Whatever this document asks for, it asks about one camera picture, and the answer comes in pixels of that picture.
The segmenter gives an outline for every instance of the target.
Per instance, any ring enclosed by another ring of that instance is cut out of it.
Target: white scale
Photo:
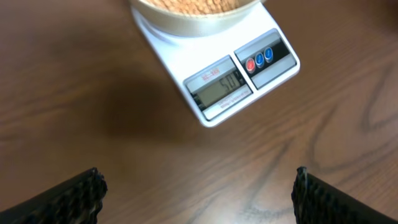
[[[234,27],[206,37],[167,34],[134,8],[132,14],[206,127],[230,118],[300,70],[299,58],[261,3]]]

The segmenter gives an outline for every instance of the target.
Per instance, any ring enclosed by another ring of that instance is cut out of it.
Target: wood grain
[[[294,223],[298,166],[398,218],[398,3],[270,0],[302,62],[200,126],[122,0],[0,7],[0,210],[98,167],[100,223]]]

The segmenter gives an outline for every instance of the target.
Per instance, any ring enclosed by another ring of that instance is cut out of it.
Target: red button
[[[246,70],[249,73],[253,73],[256,69],[255,63],[254,63],[254,59],[253,58],[249,58],[246,60]]]

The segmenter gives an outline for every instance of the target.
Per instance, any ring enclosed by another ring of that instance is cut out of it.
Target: display digits
[[[222,79],[219,80],[221,86],[224,87],[225,92],[229,92],[237,87],[237,83],[235,82],[234,78],[232,77],[233,74],[226,75]]]

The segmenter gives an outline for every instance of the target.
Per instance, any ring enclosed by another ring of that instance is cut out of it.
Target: peanut
[[[238,0],[146,0],[156,7],[183,14],[216,14],[239,7]]]

